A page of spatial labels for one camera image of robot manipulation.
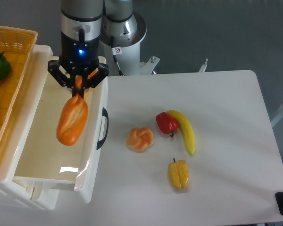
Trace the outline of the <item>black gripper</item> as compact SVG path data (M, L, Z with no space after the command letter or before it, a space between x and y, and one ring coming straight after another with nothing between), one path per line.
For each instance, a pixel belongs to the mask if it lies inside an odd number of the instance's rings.
M48 62L48 72L62 86L76 92L76 76L82 77L80 96L84 98L88 88L95 88L109 74L108 65L98 59L99 38L75 40L61 33L61 55Z

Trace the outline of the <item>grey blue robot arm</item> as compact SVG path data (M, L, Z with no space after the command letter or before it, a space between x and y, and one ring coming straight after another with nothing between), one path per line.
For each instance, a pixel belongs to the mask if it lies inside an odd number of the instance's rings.
M132 15L131 0L63 0L61 55L48 62L48 72L73 96L83 97L108 76L108 66L98 59L102 17L124 22Z

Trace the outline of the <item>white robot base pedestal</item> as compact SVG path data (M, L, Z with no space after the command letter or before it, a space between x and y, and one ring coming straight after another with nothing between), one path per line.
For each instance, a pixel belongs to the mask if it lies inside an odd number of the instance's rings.
M100 44L109 68L109 76L156 73L155 68L160 58L151 56L148 61L141 61L141 42L146 34L146 23L136 12L122 22L103 16Z

